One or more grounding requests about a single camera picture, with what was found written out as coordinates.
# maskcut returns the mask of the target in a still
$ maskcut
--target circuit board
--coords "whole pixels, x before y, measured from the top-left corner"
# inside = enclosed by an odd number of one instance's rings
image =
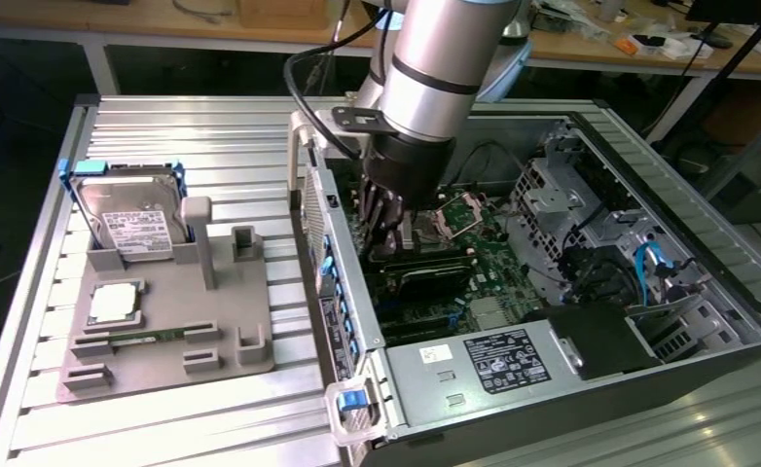
[[[441,226],[440,234],[434,236],[430,233],[428,238],[432,243],[442,243],[449,248],[468,252],[473,249],[473,273],[466,287],[449,290],[441,298],[406,303],[385,302],[380,290],[384,278],[366,275],[381,329],[390,346],[517,324],[529,311],[547,305],[507,242],[494,212],[482,207],[474,213],[474,196],[464,190],[445,190],[440,197],[445,203],[441,209],[418,214]],[[485,204],[482,199],[486,201],[477,195],[480,206]],[[348,215],[360,251],[364,242],[361,222],[356,212],[348,210]]]
[[[181,341],[185,339],[187,328],[162,329],[158,331],[141,331],[137,333],[123,333],[110,336],[113,347],[137,345],[138,343],[157,343]]]

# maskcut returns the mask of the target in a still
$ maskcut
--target aluminum profile table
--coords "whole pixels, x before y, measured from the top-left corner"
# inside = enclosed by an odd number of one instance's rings
[[[687,183],[615,114],[591,101],[509,104],[584,114],[761,300],[761,256],[691,197]],[[264,235],[277,368],[117,399],[57,403],[89,230],[55,178],[0,340],[0,465],[340,463],[286,200],[294,109],[288,98],[121,96],[75,108],[62,158],[179,159],[190,194],[214,199],[210,234],[254,225]],[[761,465],[761,362],[664,408],[470,465],[664,464]]]

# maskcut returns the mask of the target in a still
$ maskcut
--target hard drive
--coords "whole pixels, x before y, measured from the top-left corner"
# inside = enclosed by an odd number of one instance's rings
[[[173,257],[190,241],[181,215],[186,197],[181,163],[119,164],[82,161],[62,180],[90,226],[97,249],[118,249],[125,261]]]

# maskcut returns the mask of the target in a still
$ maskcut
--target label sticker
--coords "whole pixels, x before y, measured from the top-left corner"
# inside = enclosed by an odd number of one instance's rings
[[[163,211],[106,212],[105,222],[122,254],[173,249]]]
[[[424,363],[436,363],[442,360],[452,360],[453,354],[450,352],[450,346],[436,345],[434,347],[424,347],[418,349],[421,351],[421,360]]]
[[[464,344],[482,387],[490,394],[551,380],[543,357],[524,329],[470,339]]]

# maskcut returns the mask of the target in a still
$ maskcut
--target motherboard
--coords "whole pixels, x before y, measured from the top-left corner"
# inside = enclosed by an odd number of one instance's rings
[[[357,190],[342,196],[354,198]],[[508,244],[499,209],[484,193],[442,189],[432,208],[413,215],[417,253],[381,265],[366,259],[357,203],[345,204],[389,346],[519,324],[529,311],[548,305]]]

